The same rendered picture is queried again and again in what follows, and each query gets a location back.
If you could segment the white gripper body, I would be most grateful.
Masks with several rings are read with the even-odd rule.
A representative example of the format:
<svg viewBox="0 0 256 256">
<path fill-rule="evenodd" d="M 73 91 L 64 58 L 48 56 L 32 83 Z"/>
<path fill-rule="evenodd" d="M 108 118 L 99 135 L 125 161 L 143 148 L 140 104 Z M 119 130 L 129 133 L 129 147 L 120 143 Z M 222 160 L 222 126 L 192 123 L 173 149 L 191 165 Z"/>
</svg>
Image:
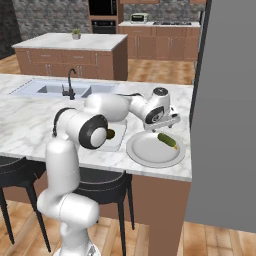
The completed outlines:
<svg viewBox="0 0 256 256">
<path fill-rule="evenodd" d="M 174 124 L 181 121 L 181 117 L 179 114 L 172 114 L 169 116 L 164 116 L 160 121 L 153 124 L 144 124 L 145 131 L 155 131 L 156 129 L 162 127 L 171 128 Z"/>
</svg>

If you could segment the large white plate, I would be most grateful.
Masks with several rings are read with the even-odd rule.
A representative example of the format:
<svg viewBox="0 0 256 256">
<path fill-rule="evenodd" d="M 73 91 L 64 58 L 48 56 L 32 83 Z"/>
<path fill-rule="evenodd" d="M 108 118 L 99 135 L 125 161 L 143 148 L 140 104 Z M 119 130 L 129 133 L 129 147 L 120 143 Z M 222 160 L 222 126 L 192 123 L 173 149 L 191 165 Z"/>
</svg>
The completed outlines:
<svg viewBox="0 0 256 256">
<path fill-rule="evenodd" d="M 178 149 L 161 142 L 157 135 L 164 133 L 177 142 Z M 186 148 L 179 137 L 167 132 L 140 132 L 133 135 L 126 144 L 128 156 L 146 167 L 167 168 L 181 162 L 185 157 Z"/>
</svg>

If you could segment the clear tupperware container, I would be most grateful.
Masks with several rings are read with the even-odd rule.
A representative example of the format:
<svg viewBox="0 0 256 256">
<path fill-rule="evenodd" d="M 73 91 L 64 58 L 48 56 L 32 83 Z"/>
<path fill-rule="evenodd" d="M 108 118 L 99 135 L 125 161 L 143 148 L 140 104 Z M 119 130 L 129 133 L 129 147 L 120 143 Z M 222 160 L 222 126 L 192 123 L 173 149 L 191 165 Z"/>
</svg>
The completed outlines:
<svg viewBox="0 0 256 256">
<path fill-rule="evenodd" d="M 109 122 L 108 128 L 115 132 L 111 139 L 107 139 L 104 144 L 98 148 L 98 151 L 116 152 L 119 150 L 127 129 L 127 120 L 121 122 Z"/>
</svg>

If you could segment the green zucchini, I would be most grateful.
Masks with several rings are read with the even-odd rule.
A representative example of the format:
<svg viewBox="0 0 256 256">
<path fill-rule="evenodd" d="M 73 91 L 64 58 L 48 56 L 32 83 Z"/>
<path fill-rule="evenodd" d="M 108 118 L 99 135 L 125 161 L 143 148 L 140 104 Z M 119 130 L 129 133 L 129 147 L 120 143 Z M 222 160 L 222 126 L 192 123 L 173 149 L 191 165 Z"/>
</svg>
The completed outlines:
<svg viewBox="0 0 256 256">
<path fill-rule="evenodd" d="M 170 136 L 168 136 L 167 134 L 159 133 L 159 134 L 157 135 L 157 138 L 158 138 L 161 142 L 167 144 L 168 146 L 174 148 L 175 150 L 178 149 L 177 142 L 176 142 L 173 138 L 171 138 Z"/>
</svg>

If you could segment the grey fridge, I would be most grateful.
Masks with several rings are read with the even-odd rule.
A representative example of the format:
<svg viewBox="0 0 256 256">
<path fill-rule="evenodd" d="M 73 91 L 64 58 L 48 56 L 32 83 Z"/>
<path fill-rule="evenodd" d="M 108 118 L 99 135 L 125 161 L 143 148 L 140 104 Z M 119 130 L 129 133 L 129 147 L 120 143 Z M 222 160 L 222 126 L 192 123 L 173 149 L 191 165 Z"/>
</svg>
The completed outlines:
<svg viewBox="0 0 256 256">
<path fill-rule="evenodd" d="M 256 0 L 207 0 L 186 220 L 256 233 Z"/>
</svg>

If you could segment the brown cupboard run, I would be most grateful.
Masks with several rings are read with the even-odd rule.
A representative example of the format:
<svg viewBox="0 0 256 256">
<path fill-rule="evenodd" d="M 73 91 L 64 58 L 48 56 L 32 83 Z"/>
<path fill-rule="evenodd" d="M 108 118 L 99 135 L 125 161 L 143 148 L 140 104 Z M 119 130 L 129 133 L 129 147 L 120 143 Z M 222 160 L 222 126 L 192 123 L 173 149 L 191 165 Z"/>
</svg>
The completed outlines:
<svg viewBox="0 0 256 256">
<path fill-rule="evenodd" d="M 124 21 L 118 25 L 120 34 L 128 35 L 128 57 L 146 60 L 195 61 L 198 58 L 200 24 L 154 25 L 132 24 Z"/>
</svg>

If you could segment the brown counter base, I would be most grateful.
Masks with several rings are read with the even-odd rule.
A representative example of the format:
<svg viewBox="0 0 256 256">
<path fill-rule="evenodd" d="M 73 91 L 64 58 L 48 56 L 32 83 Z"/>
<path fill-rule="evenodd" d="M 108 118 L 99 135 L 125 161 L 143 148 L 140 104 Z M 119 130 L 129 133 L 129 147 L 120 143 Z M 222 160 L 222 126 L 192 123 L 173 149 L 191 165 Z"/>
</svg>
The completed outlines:
<svg viewBox="0 0 256 256">
<path fill-rule="evenodd" d="M 176 256 L 190 182 L 134 175 L 135 222 L 149 226 L 148 256 Z"/>
</svg>

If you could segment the black bar stool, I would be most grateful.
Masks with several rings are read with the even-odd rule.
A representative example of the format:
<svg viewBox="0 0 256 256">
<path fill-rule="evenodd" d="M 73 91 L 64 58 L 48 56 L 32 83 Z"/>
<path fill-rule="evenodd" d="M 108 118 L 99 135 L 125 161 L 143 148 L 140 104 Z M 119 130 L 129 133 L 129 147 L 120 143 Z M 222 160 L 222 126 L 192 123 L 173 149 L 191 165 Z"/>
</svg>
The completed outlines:
<svg viewBox="0 0 256 256">
<path fill-rule="evenodd" d="M 11 243 L 14 244 L 15 241 L 3 189 L 12 186 L 25 188 L 32 208 L 36 213 L 48 252 L 51 252 L 43 218 L 37 209 L 37 196 L 34 188 L 35 181 L 44 174 L 45 170 L 46 165 L 44 162 L 28 160 L 26 157 L 15 159 L 0 156 L 0 208 L 8 231 L 9 239 Z"/>
<path fill-rule="evenodd" d="M 80 183 L 75 193 L 86 196 L 99 205 L 116 203 L 120 224 L 122 254 L 126 256 L 126 238 L 124 224 L 124 199 L 128 197 L 132 229 L 135 229 L 132 175 L 126 171 L 122 173 L 80 167 Z"/>
</svg>

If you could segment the black tap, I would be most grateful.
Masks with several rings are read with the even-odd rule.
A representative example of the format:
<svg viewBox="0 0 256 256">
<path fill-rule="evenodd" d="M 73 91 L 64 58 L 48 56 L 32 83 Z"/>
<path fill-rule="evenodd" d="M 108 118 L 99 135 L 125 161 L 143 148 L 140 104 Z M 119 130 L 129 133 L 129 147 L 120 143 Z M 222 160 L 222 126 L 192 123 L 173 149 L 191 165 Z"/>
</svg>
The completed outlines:
<svg viewBox="0 0 256 256">
<path fill-rule="evenodd" d="M 75 99 L 75 92 L 73 90 L 73 87 L 71 85 L 71 73 L 76 74 L 76 70 L 74 68 L 71 68 L 68 71 L 68 90 L 66 91 L 64 89 L 64 86 L 62 85 L 62 96 L 68 96 L 70 100 L 74 100 Z"/>
</svg>

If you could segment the black hob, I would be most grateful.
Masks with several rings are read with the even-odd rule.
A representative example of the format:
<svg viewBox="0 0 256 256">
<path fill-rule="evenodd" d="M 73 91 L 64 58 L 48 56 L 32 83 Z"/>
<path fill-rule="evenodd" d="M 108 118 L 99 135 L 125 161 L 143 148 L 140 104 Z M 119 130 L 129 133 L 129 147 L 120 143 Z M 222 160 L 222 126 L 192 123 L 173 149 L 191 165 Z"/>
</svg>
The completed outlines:
<svg viewBox="0 0 256 256">
<path fill-rule="evenodd" d="M 192 25 L 191 22 L 186 22 L 186 21 L 155 21 L 153 22 L 153 25 L 174 25 L 174 26 L 188 26 Z"/>
</svg>

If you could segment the white toaster oven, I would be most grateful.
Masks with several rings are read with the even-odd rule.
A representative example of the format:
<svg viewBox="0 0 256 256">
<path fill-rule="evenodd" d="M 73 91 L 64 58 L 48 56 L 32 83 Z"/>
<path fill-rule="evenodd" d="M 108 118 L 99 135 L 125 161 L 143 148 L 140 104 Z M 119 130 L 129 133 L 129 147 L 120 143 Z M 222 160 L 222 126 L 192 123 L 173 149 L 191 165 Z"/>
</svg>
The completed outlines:
<svg viewBox="0 0 256 256">
<path fill-rule="evenodd" d="M 147 13 L 133 13 L 130 16 L 130 22 L 145 24 L 148 22 L 148 14 Z"/>
</svg>

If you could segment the brown kitchen island cupboards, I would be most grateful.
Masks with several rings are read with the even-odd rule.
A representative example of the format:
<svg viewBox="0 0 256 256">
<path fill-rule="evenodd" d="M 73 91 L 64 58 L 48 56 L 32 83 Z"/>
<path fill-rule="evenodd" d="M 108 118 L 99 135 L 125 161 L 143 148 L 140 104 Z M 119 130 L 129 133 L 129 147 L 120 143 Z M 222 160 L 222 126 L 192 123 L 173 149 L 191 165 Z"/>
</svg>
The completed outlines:
<svg viewBox="0 0 256 256">
<path fill-rule="evenodd" d="M 128 36 L 46 33 L 13 45 L 22 74 L 126 81 Z"/>
</svg>

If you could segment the black built-in oven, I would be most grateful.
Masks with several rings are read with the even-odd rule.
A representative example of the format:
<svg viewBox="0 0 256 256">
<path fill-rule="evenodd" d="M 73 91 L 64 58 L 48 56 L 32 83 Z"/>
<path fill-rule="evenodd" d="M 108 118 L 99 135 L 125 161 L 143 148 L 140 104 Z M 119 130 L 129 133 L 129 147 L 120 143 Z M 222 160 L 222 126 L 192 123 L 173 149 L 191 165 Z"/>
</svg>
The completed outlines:
<svg viewBox="0 0 256 256">
<path fill-rule="evenodd" d="M 116 21 L 115 20 L 92 20 L 92 32 L 94 34 L 115 34 Z"/>
</svg>

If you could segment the steel double sink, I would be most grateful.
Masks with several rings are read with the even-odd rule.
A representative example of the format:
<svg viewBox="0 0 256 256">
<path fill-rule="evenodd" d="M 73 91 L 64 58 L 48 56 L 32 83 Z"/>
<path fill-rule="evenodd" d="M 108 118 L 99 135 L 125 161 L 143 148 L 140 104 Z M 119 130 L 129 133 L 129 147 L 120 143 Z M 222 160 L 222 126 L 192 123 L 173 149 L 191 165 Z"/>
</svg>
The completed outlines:
<svg viewBox="0 0 256 256">
<path fill-rule="evenodd" d="M 72 81 L 68 84 L 67 80 L 46 80 L 31 79 L 19 88 L 15 89 L 13 95 L 27 95 L 31 97 L 60 97 L 63 98 L 63 91 L 68 91 L 72 87 L 75 98 L 86 98 L 93 93 L 114 93 L 118 83 L 114 82 L 84 82 Z"/>
</svg>

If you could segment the black microwave oven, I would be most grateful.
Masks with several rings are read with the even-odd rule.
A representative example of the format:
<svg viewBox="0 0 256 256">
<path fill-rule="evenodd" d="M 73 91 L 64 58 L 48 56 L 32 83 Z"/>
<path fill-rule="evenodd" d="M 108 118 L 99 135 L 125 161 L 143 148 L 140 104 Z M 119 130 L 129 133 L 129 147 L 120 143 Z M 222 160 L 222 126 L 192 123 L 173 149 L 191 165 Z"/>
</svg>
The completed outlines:
<svg viewBox="0 0 256 256">
<path fill-rule="evenodd" d="M 117 14 L 116 0 L 88 0 L 89 11 L 95 16 L 111 16 Z"/>
</svg>

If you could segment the brown wall cupboards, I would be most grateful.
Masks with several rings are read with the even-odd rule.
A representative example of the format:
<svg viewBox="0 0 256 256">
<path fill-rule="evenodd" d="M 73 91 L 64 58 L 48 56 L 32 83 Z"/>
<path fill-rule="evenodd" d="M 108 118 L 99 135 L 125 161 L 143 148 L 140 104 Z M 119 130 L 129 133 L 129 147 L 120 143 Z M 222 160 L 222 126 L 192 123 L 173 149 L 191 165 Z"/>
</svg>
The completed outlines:
<svg viewBox="0 0 256 256">
<path fill-rule="evenodd" d="M 160 0 L 120 0 L 120 4 L 159 4 Z"/>
</svg>

